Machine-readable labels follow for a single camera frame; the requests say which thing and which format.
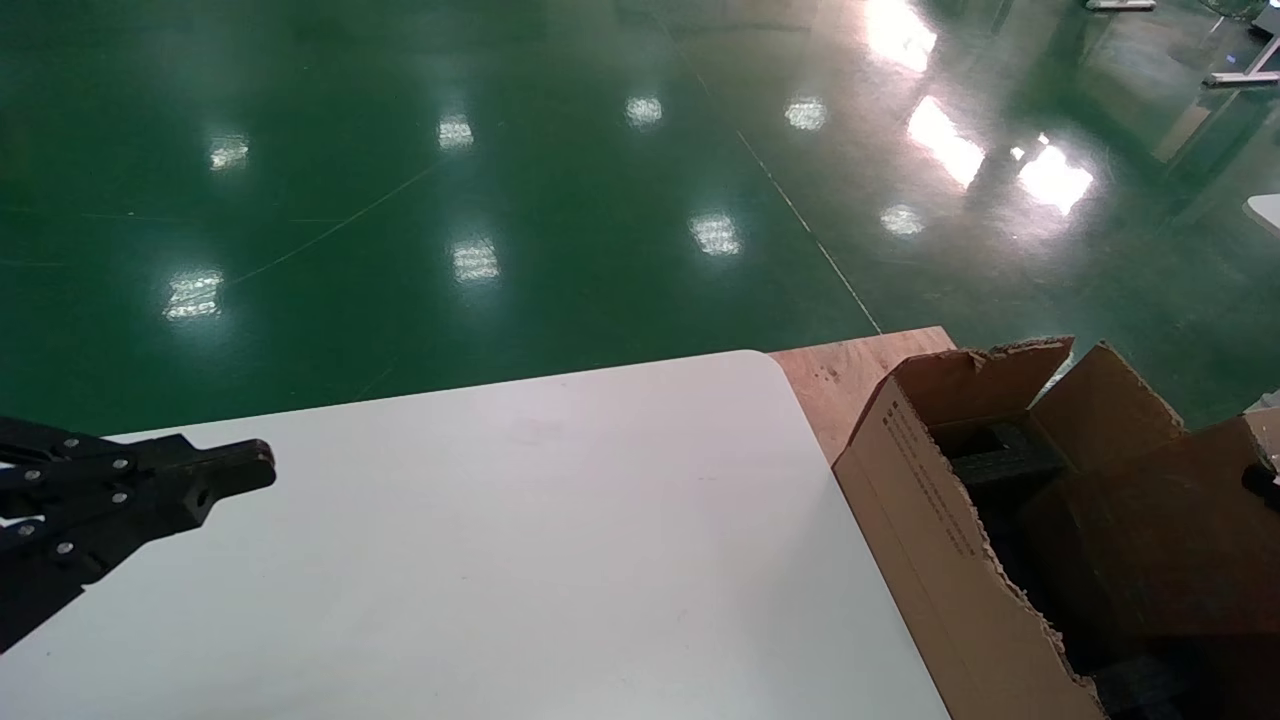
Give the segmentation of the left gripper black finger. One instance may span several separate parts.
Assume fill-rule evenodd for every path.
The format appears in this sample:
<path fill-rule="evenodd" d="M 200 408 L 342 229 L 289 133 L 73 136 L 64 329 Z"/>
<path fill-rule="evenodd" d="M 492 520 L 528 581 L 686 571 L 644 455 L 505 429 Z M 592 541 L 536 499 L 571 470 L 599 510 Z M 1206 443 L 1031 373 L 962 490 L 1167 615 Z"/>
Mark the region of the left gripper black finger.
<path fill-rule="evenodd" d="M 173 434 L 136 442 L 15 418 L 1 419 L 3 489 L 87 489 L 140 480 L 202 480 L 215 491 L 256 491 L 276 479 L 275 459 L 261 439 L 197 448 Z"/>
<path fill-rule="evenodd" d="M 3 650 L 13 650 L 143 546 L 201 528 L 270 471 L 148 477 L 77 493 L 3 528 Z"/>

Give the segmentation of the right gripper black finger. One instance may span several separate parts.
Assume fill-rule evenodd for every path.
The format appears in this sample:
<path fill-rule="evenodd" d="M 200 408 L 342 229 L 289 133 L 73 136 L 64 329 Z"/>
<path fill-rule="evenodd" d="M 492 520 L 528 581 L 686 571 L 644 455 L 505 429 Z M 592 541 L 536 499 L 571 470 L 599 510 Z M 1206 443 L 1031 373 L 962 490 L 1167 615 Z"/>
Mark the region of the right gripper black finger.
<path fill-rule="evenodd" d="M 1243 487 L 1262 500 L 1265 507 L 1280 511 L 1277 473 L 1261 462 L 1253 462 L 1243 471 Z"/>

